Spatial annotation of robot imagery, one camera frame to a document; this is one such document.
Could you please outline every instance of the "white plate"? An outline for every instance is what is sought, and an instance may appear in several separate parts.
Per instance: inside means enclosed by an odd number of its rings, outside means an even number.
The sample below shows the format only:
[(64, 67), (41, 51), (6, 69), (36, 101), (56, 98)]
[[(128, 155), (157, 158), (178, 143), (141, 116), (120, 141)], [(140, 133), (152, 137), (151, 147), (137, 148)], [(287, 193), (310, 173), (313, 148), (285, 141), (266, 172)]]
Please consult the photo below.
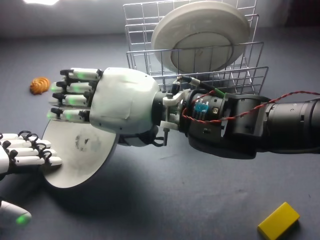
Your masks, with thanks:
[(55, 170), (42, 169), (45, 179), (57, 188), (71, 188), (88, 180), (110, 158), (117, 135), (90, 124), (51, 120), (43, 138), (62, 159)]
[(246, 17), (233, 6), (218, 1), (198, 1), (169, 12), (155, 27), (151, 38), (159, 62), (173, 72), (218, 71), (243, 53), (250, 37)]

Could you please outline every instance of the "metal wire basket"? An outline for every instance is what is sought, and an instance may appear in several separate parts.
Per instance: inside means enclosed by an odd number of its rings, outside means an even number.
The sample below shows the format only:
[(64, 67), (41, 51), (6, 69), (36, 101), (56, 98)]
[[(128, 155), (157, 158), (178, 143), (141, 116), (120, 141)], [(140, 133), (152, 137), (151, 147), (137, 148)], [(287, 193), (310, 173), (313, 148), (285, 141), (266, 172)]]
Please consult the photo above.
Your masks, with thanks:
[[(129, 52), (126, 54), (129, 68), (151, 75), (159, 83), (159, 86), (166, 91), (171, 88), (172, 82), (183, 74), (179, 71), (179, 62), (183, 60), (180, 56), (183, 56), (184, 52), (190, 51), (194, 55), (193, 61), (190, 62), (190, 71), (193, 73), (187, 75), (209, 82), (225, 92), (258, 95), (265, 81), (268, 68), (258, 67), (263, 42), (253, 42), (259, 21), (259, 16), (255, 14), (257, 0), (220, 1), (233, 5), (245, 15), (251, 26), (251, 36), (248, 43), (189, 49), (152, 50), (152, 33), (160, 20), (175, 8), (193, 2), (198, 2), (198, 0), (165, 0), (123, 5), (126, 21), (125, 33), (129, 47)], [(243, 48), (243, 53), (235, 62), (229, 62), (229, 64), (221, 66), (219, 69), (222, 70), (220, 71), (213, 71), (211, 63), (207, 67), (200, 66), (198, 62), (203, 53), (211, 55), (209, 59), (212, 59), (223, 48), (228, 48), (228, 51), (224, 51), (226, 52), (226, 63), (228, 63), (230, 57), (229, 49), (233, 51), (234, 48)], [(159, 56), (160, 52), (162, 56), (166, 51), (170, 51), (171, 56), (175, 56), (177, 70), (166, 68), (162, 57), (160, 59), (159, 57), (156, 58), (156, 54)]]

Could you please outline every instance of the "yellow rectangular object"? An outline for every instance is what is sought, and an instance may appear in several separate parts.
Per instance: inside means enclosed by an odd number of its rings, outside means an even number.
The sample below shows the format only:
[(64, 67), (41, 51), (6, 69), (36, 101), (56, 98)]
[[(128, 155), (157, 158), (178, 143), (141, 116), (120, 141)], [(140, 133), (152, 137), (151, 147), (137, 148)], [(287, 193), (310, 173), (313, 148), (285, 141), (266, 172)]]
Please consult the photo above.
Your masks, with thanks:
[(276, 240), (292, 226), (299, 217), (300, 215), (287, 202), (284, 202), (258, 225), (258, 231), (265, 239)]

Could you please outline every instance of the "gray table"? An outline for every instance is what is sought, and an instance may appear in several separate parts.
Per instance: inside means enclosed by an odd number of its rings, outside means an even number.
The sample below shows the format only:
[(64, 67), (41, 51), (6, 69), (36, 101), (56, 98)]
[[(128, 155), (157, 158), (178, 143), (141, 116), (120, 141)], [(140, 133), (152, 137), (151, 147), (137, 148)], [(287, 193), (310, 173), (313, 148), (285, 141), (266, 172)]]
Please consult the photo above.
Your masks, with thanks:
[[(265, 41), (260, 63), (270, 67), (262, 95), (320, 91), (319, 33), (258, 29), (256, 40)], [(50, 94), (29, 93), (34, 77), (58, 81), (61, 69), (126, 67), (126, 51), (123, 35), (2, 41), (1, 132), (43, 133)], [(0, 194), (33, 216), (26, 228), (1, 230), (1, 240), (261, 239), (257, 225), (283, 202), (301, 215), (289, 239), (320, 238), (318, 155), (225, 159), (194, 150), (174, 131), (167, 147), (117, 147), (106, 167), (72, 191), (26, 174), (7, 176)]]

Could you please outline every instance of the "wire dish rack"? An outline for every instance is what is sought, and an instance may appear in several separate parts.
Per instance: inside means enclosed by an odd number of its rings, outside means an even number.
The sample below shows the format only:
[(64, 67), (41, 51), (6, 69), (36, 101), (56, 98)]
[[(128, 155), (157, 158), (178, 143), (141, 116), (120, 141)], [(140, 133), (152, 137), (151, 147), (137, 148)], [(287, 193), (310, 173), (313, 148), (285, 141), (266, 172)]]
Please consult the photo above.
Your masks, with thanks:
[[(259, 21), (259, 15), (255, 14), (257, 0), (220, 0), (219, 2), (236, 7), (247, 18), (251, 27), (249, 42), (228, 46), (210, 46), (200, 48), (163, 49), (153, 50), (151, 46), (152, 33), (162, 18), (172, 10), (185, 4), (199, 2), (198, 0), (165, 0), (123, 5), (125, 14), (125, 33), (129, 51), (126, 53), (128, 66), (131, 69), (145, 72), (152, 76), (162, 90), (171, 89), (172, 82), (181, 75), (189, 75), (208, 82), (220, 88), (224, 92), (234, 94), (259, 95), (264, 84), (268, 67), (258, 67), (263, 50), (263, 42), (254, 42), (255, 33)], [(235, 62), (228, 62), (230, 51), (242, 48), (243, 53)], [(170, 70), (164, 66), (162, 54), (170, 52), (171, 59), (174, 56), (176, 70)], [(192, 73), (184, 74), (179, 69), (179, 62), (183, 61), (184, 53), (193, 54), (190, 62)], [(224, 52), (226, 65), (221, 66), (220, 71), (213, 71), (211, 63), (203, 66), (198, 63), (201, 56), (212, 57)]]

